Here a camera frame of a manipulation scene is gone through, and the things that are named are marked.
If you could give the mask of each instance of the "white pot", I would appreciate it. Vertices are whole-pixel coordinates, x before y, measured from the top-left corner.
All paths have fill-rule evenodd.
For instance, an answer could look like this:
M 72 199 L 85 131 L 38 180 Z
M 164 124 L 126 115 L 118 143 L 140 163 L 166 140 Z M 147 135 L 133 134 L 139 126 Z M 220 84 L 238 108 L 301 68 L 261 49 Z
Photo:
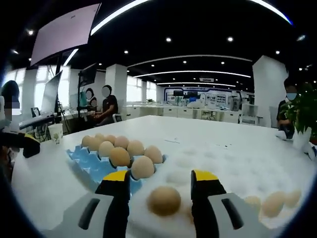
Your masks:
M 295 128 L 295 133 L 293 136 L 293 147 L 298 150 L 303 150 L 304 147 L 309 143 L 309 139 L 311 138 L 312 128 L 308 127 L 304 133 L 297 132 Z

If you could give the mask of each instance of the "black ceiling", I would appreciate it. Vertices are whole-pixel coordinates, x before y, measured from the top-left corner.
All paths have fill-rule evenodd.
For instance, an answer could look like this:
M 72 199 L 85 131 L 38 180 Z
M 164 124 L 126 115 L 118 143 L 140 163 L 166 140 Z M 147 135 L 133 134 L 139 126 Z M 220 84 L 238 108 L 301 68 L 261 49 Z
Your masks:
M 99 1 L 52 1 L 41 8 L 26 29 L 36 31 L 69 11 L 97 2 Z M 103 1 L 93 25 L 129 2 L 132 0 Z M 106 69 L 114 63 L 130 66 L 166 57 L 220 55 L 251 61 L 221 57 L 166 59 L 130 67 L 129 74 L 136 76 L 162 71 L 208 70 L 252 76 L 252 65 L 259 57 L 266 55 L 285 63 L 290 71 L 298 71 L 299 67 L 305 68 L 313 64 L 309 71 L 301 72 L 299 81 L 303 81 L 303 75 L 311 75 L 315 68 L 313 56 L 316 47 L 311 46 L 315 39 L 310 34 L 313 29 L 308 27 L 313 19 L 313 10 L 309 5 L 294 4 L 292 0 L 270 2 L 284 12 L 294 25 L 249 0 L 151 0 L 117 17 L 90 37 L 88 45 L 80 47 L 70 65 L 72 68 L 85 68 L 98 62 L 102 63 L 100 69 Z M 306 34 L 307 37 L 297 42 L 296 39 L 301 34 Z M 227 41 L 229 36 L 234 38 L 231 43 Z M 172 41 L 166 42 L 166 37 L 170 37 Z M 9 56 L 9 61 L 15 68 L 29 66 L 28 58 L 31 57 L 35 38 L 36 35 L 28 36 L 26 31 L 19 38 L 15 49 L 20 54 Z M 64 53 L 63 61 L 69 54 L 70 52 Z M 56 58 L 43 62 L 50 63 L 56 63 Z M 142 78 L 159 83 L 196 82 L 199 77 L 217 78 L 218 83 L 236 84 L 237 89 L 248 88 L 250 92 L 254 89 L 253 77 L 219 73 L 173 73 Z

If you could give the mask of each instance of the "egg tray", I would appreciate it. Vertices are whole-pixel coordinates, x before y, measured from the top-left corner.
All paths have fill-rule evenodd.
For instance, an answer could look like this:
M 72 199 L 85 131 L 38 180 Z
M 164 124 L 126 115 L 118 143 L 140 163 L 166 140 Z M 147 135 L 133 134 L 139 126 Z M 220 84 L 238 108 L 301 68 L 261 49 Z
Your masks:
M 117 168 L 114 168 L 110 163 L 109 157 L 99 157 L 97 151 L 89 151 L 87 147 L 82 147 L 81 145 L 75 146 L 75 150 L 73 152 L 70 150 L 66 150 L 66 152 L 73 161 L 72 168 L 74 172 L 93 192 L 96 191 L 105 176 L 117 171 L 130 170 L 127 166 L 118 166 Z M 140 157 L 141 156 L 131 157 L 131 162 L 133 163 Z M 163 155 L 162 158 L 164 163 L 167 156 Z M 162 164 L 154 164 L 155 172 L 161 165 Z M 146 181 L 147 178 L 134 180 L 130 177 L 131 196 L 136 193 Z

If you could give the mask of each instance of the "face mask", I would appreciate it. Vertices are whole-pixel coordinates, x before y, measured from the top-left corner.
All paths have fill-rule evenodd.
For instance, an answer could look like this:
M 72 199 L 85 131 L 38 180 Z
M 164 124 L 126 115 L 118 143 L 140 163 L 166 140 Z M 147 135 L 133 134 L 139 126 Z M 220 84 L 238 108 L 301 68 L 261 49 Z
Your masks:
M 288 98 L 289 100 L 292 101 L 292 100 L 294 100 L 294 99 L 296 98 L 297 93 L 287 93 L 286 96 L 287 96 L 287 98 Z

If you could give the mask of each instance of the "gray gripper base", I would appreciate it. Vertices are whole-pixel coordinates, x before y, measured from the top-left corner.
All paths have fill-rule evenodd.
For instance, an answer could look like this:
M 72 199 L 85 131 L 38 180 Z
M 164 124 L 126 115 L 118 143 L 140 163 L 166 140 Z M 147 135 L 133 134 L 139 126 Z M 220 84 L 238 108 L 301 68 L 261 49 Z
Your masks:
M 80 219 L 88 204 L 94 199 L 99 202 L 85 230 L 79 226 Z M 112 196 L 87 193 L 64 212 L 61 224 L 51 231 L 46 230 L 42 233 L 48 238 L 103 238 L 106 215 L 112 199 Z
M 223 204 L 223 200 L 229 199 L 233 207 L 239 214 L 242 226 L 234 229 L 227 209 Z M 245 203 L 240 197 L 234 193 L 215 195 L 208 197 L 213 208 L 218 230 L 219 238 L 270 238 L 273 230 L 265 227 L 259 222 L 256 212 L 251 206 Z

